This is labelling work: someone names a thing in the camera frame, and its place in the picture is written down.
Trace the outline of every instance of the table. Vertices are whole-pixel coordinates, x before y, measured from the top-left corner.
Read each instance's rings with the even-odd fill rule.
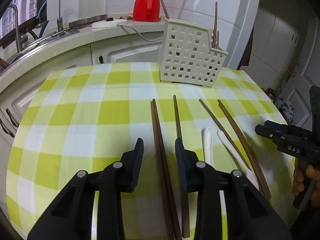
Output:
[[[293,158],[255,134],[265,120],[285,123],[267,95],[243,71],[222,68],[212,88],[160,82],[157,63],[118,63],[70,68],[52,73],[28,107],[15,137],[7,172],[10,221],[27,234],[57,193],[79,170],[101,171],[122,153],[144,141],[138,186],[122,194],[126,239],[165,239],[156,172],[150,101],[157,101],[178,213],[180,182],[174,153],[177,138],[173,108],[177,96],[184,146],[204,160],[202,131],[216,127],[199,103],[202,98],[235,141],[240,141],[218,107],[220,99],[253,148],[272,194],[271,204],[290,224],[296,217],[291,194]],[[238,166],[220,141],[214,142],[215,168]],[[196,193],[189,194],[191,239],[196,221]],[[223,213],[223,232],[226,217]],[[96,235],[96,213],[92,236]]]

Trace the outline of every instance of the metal faucet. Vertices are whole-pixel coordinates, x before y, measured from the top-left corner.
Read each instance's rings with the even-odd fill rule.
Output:
[[[21,42],[21,36],[19,33],[19,23],[18,23],[18,8],[14,4],[9,4],[10,8],[14,10],[15,13],[15,24],[16,24],[16,46],[17,46],[17,52],[20,53],[23,48],[22,48],[22,42]]]
[[[58,32],[63,31],[63,19],[61,17],[61,0],[59,0],[59,18],[57,19]]]

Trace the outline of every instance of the screw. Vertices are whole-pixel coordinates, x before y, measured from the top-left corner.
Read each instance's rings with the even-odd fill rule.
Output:
[[[86,173],[85,171],[78,171],[78,172],[77,172],[77,176],[78,176],[79,178],[83,178],[86,174],[87,174],[87,173]]]
[[[198,168],[204,168],[205,167],[205,163],[204,162],[197,162],[196,163],[196,166],[198,167]]]
[[[239,171],[239,170],[234,170],[234,171],[232,172],[232,175],[235,176],[235,177],[237,177],[237,178],[239,178],[239,177],[242,176],[242,172]]]
[[[115,169],[119,169],[119,168],[121,168],[122,166],[123,166],[122,162],[116,162],[116,163],[113,164],[113,167],[114,167]]]

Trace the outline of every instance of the red thermos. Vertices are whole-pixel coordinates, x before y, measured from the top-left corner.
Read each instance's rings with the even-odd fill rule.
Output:
[[[133,20],[139,22],[157,22],[160,16],[160,0],[136,0],[133,8]]]

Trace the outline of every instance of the white ceramic spoon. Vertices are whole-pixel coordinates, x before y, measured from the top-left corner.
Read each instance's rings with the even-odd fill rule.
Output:
[[[209,165],[213,166],[213,130],[211,127],[207,127],[203,131],[203,150],[204,150],[204,161]]]
[[[231,154],[236,158],[237,162],[242,166],[248,180],[256,187],[257,190],[259,190],[258,182],[256,180],[256,177],[254,176],[254,173],[245,165],[244,161],[241,159],[236,149],[228,141],[223,131],[218,130],[217,135],[221,140],[221,142],[223,143],[223,145],[229,150],[229,152],[231,152]]]

